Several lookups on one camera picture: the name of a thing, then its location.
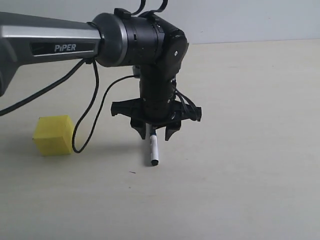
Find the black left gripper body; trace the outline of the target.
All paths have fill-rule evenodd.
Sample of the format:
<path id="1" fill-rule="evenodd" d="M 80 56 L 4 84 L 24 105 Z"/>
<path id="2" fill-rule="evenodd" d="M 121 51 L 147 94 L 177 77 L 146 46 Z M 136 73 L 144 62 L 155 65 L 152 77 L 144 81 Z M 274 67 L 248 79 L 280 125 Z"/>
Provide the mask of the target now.
<path id="1" fill-rule="evenodd" d="M 155 129 L 168 128 L 179 130 L 184 120 L 199 122 L 202 108 L 192 107 L 177 100 L 153 102 L 142 98 L 115 101 L 111 104 L 111 115 L 123 115 L 130 118 L 133 129 L 142 130 L 146 125 Z"/>

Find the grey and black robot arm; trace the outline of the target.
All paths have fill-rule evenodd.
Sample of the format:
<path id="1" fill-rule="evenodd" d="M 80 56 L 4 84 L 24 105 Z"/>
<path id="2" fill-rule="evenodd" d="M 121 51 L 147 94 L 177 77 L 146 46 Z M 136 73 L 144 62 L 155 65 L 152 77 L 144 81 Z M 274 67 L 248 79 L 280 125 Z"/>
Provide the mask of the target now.
<path id="1" fill-rule="evenodd" d="M 183 120 L 202 116 L 190 99 L 176 100 L 176 76 L 188 47 L 185 33 L 153 11 L 136 16 L 117 8 L 86 23 L 2 12 L 0 92 L 6 92 L 23 65 L 78 59 L 107 68 L 132 66 L 140 96 L 113 102 L 111 114 L 130 117 L 142 138 L 147 125 L 165 128 L 168 140 Z"/>

